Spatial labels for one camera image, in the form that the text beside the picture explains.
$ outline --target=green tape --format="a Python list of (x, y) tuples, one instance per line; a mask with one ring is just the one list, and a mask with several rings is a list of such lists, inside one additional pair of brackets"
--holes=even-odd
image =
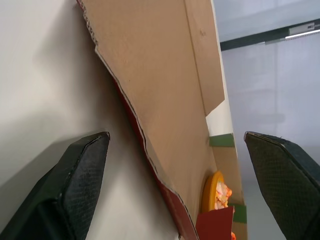
[(235, 213), (233, 214), (233, 221), (235, 223), (247, 223), (247, 207), (245, 205), (228, 203), (228, 206), (234, 206)]
[(209, 144), (212, 147), (234, 147), (234, 135), (232, 133), (211, 136), (209, 137)]

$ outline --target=orange lid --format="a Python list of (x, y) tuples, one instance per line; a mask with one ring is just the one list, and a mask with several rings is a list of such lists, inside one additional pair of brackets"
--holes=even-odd
[(206, 213), (211, 210), (215, 210), (216, 201), (216, 189), (218, 182), (224, 183), (224, 176), (220, 171), (216, 171), (212, 176), (210, 176), (204, 185), (202, 202), (201, 202), (201, 212)]

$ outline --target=white wall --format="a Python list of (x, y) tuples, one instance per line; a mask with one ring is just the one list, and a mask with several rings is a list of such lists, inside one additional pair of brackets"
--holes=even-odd
[(0, 232), (69, 144), (107, 130), (87, 239), (177, 239), (76, 1), (3, 0), (0, 32)]
[(318, 0), (213, 0), (220, 41), (320, 18)]
[(284, 239), (260, 193), (246, 131), (283, 137), (320, 164), (320, 34), (222, 52), (250, 239)]

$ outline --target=cardboard box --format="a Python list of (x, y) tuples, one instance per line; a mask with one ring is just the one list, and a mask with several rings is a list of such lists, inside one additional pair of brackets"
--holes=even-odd
[[(219, 136), (209, 138), (206, 122), (206, 116), (226, 102), (212, 3), (83, 0), (79, 4), (95, 51), (123, 96), (179, 233), (186, 240), (229, 240), (233, 207), (199, 213), (205, 181), (217, 170), (233, 191), (235, 214), (244, 206), (236, 148), (219, 146)], [(245, 240), (246, 222), (241, 221), (232, 227), (237, 239)]]

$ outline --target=cardboard flap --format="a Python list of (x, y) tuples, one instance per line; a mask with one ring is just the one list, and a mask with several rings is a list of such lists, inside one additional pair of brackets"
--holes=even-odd
[(205, 115), (225, 100), (220, 43), (211, 0), (185, 0)]
[[(198, 2), (211, 11), (209, 1)], [(145, 150), (152, 165), (161, 169), (157, 177), (179, 194), (195, 224), (205, 179), (217, 168), (197, 69), (204, 60), (195, 60), (185, 2), (84, 0), (83, 4), (97, 52), (152, 147), (153, 156), (148, 144)], [(214, 36), (214, 26), (206, 34)], [(209, 49), (217, 45), (201, 41), (201, 47), (213, 55)], [(208, 66), (201, 71), (204, 76), (206, 71)], [(211, 73), (203, 79), (221, 82)]]

